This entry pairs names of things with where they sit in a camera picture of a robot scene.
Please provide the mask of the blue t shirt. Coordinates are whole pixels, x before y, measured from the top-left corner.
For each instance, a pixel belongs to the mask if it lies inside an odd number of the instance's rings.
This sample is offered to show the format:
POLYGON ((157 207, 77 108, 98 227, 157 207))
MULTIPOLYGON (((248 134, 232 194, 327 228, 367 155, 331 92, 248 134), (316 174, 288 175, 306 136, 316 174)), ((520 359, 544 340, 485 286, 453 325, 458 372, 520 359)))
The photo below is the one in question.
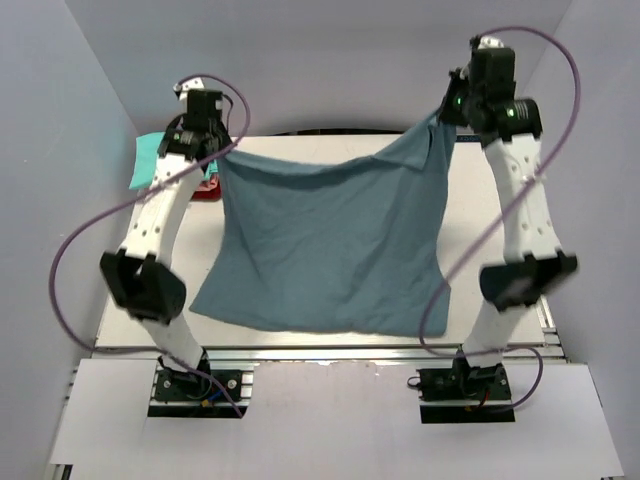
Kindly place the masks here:
POLYGON ((221 247, 192 312, 262 331, 443 335, 437 240, 455 141, 428 116, 335 165, 229 153, 221 247))

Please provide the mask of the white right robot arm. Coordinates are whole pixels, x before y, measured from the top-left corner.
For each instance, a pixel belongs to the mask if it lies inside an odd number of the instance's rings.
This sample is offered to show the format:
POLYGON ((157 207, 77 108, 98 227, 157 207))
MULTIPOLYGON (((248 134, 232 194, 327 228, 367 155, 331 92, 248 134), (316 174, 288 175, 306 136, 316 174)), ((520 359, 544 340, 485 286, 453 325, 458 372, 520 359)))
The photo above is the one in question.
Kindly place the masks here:
POLYGON ((491 36, 474 40, 469 63, 451 71, 439 120, 470 128, 481 141, 501 208, 503 260, 479 273, 478 317, 451 374, 453 390, 472 399, 501 364, 526 310, 573 275, 573 254, 563 251, 548 208, 543 176, 543 133, 537 103, 515 95, 515 52, 491 36))

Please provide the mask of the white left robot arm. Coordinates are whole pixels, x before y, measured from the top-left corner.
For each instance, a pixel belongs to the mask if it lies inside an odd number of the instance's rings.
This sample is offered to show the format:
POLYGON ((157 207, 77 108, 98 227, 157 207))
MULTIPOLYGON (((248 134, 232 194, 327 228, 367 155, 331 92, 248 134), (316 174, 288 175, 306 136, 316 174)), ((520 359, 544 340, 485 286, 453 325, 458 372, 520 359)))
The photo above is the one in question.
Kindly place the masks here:
POLYGON ((156 148, 150 187, 160 190, 142 201, 117 251, 102 255, 100 269, 115 305, 161 350, 161 364, 180 371, 180 391, 199 399, 209 392, 212 377, 199 366, 204 351, 184 319, 187 289, 171 269, 172 253, 188 204, 204 180, 206 169, 197 162, 231 140, 222 121, 222 92, 182 88, 179 99, 186 111, 169 124, 156 148))

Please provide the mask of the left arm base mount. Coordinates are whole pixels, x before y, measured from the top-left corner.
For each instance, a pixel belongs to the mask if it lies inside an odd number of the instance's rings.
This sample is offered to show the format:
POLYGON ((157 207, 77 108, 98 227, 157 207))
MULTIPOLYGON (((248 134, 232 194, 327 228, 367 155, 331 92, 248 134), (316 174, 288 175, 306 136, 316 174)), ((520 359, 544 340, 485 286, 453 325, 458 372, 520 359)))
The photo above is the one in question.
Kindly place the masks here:
POLYGON ((158 361, 147 416, 150 418, 239 419, 249 406, 248 373, 238 369, 211 369, 202 359, 198 369, 220 384, 190 372, 175 371, 158 361))

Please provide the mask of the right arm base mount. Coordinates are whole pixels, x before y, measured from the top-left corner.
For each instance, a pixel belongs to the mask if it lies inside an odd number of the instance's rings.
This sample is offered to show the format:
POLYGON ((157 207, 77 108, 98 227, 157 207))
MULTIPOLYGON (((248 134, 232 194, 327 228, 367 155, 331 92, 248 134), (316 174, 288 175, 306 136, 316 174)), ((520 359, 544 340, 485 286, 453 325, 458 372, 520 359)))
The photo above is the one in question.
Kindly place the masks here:
POLYGON ((512 393, 503 364, 489 369, 423 368, 407 379, 418 393, 426 425, 513 423, 512 393))

